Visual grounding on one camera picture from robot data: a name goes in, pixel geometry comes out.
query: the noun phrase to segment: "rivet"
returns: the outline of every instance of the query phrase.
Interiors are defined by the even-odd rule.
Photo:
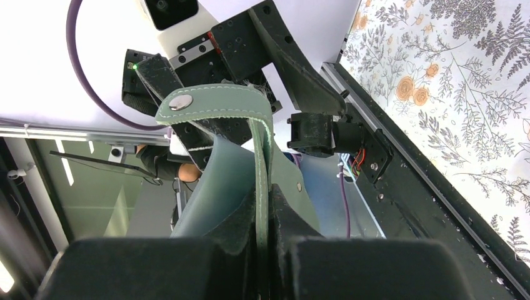
[[[180,111],[188,107],[193,102],[191,95],[178,95],[169,103],[169,108],[172,111]]]

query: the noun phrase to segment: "black camera module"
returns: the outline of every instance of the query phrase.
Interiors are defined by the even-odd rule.
[[[156,29],[162,31],[195,16],[197,0],[145,0]]]

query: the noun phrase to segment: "floral tablecloth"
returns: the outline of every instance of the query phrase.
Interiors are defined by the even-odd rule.
[[[361,0],[341,64],[530,265],[530,2]]]

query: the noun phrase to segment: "camera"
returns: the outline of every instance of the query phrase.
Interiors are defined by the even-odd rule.
[[[218,22],[198,0],[139,0],[157,30],[157,38],[168,59],[185,49],[178,47],[208,31]]]

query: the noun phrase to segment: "translucent plastic sheet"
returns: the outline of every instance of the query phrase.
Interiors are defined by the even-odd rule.
[[[530,3],[362,0],[341,64],[530,266]]]

